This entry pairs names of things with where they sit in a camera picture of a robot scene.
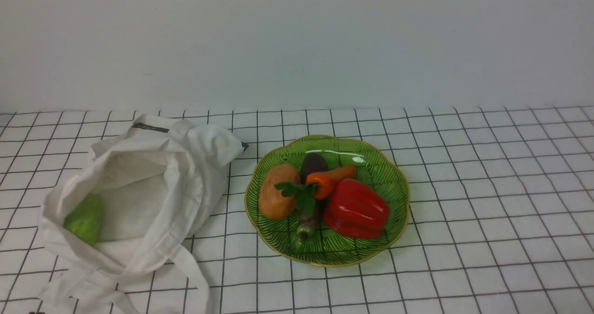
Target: tote bag handle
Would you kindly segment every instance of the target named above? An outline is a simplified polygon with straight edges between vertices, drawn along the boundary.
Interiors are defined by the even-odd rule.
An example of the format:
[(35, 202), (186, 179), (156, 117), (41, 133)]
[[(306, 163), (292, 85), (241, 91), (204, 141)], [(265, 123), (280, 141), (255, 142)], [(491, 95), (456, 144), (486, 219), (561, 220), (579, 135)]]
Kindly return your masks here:
[(170, 233), (161, 241), (159, 251), (169, 258), (176, 267), (180, 268), (187, 276), (189, 282), (198, 289), (197, 308), (195, 314), (209, 314), (212, 311), (210, 302), (210, 287), (200, 270), (196, 259), (182, 244)]
[[(198, 288), (199, 307), (195, 308), (194, 312), (209, 314), (211, 312), (210, 287), (194, 256), (169, 233), (163, 238), (157, 250), (180, 268), (189, 281)], [(96, 266), (78, 261), (62, 276), (48, 283), (42, 289), (39, 299), (51, 305), (57, 305), (72, 295), (82, 301), (113, 303), (113, 306), (123, 314), (140, 314), (125, 293), (89, 282), (87, 279), (96, 270)]]
[(82, 301), (113, 303), (123, 314), (140, 314), (125, 293), (88, 282), (87, 279), (96, 270), (96, 266), (78, 261), (60, 277), (49, 282), (39, 294), (39, 299), (57, 306), (72, 295)]

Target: red bell pepper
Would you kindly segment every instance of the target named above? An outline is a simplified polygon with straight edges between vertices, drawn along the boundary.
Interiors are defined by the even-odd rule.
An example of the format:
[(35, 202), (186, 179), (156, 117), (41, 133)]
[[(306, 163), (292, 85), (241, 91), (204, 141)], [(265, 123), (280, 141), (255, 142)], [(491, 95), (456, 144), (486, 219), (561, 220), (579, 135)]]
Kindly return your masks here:
[(389, 216), (388, 204), (371, 187), (343, 179), (330, 197), (324, 222), (342, 236), (376, 238), (382, 235)]

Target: carrot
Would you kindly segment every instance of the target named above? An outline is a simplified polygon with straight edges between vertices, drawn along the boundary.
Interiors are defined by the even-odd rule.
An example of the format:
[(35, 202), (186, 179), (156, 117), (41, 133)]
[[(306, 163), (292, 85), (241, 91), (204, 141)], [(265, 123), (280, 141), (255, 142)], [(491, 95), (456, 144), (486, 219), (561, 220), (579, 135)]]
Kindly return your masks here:
[(351, 164), (341, 168), (328, 170), (327, 172), (311, 173), (308, 175), (306, 184), (318, 184), (318, 188), (314, 193), (314, 198), (321, 200), (329, 197), (339, 183), (343, 179), (354, 179), (357, 175), (357, 166)]

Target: table surface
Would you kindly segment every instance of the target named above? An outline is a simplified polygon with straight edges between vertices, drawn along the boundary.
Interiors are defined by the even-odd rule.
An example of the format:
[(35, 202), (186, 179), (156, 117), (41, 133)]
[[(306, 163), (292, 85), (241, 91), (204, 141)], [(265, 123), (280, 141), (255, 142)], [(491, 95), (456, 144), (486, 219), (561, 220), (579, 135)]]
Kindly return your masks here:
[[(36, 298), (70, 263), (43, 248), (42, 199), (86, 164), (89, 145), (141, 111), (0, 115), (0, 314), (117, 314), (111, 305)], [(229, 191), (184, 245), (214, 312), (278, 314), (591, 313), (594, 107), (159, 111), (216, 123), (250, 148)], [(347, 268), (280, 257), (244, 212), (256, 162), (293, 139), (367, 141), (410, 181), (411, 218), (389, 250)], [(191, 313), (196, 289), (170, 264), (119, 283), (141, 313)]]

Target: green plate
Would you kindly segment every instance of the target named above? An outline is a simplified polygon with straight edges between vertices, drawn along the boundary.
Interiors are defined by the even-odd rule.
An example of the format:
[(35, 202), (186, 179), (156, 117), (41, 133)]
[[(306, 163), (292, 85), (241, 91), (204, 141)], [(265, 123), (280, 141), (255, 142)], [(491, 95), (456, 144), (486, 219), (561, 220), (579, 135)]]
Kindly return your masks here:
[[(294, 237), (297, 213), (273, 221), (259, 212), (258, 196), (268, 171), (284, 163), (300, 169), (308, 152), (321, 154), (330, 169), (347, 164), (358, 166), (356, 179), (369, 185), (390, 206), (390, 218), (383, 236), (373, 240), (344, 237), (322, 223), (316, 235), (302, 245)], [(388, 248), (407, 227), (409, 202), (406, 177), (378, 149), (358, 140), (320, 135), (306, 136), (264, 156), (256, 166), (245, 194), (246, 213), (265, 244), (284, 257), (322, 267), (361, 263)]]

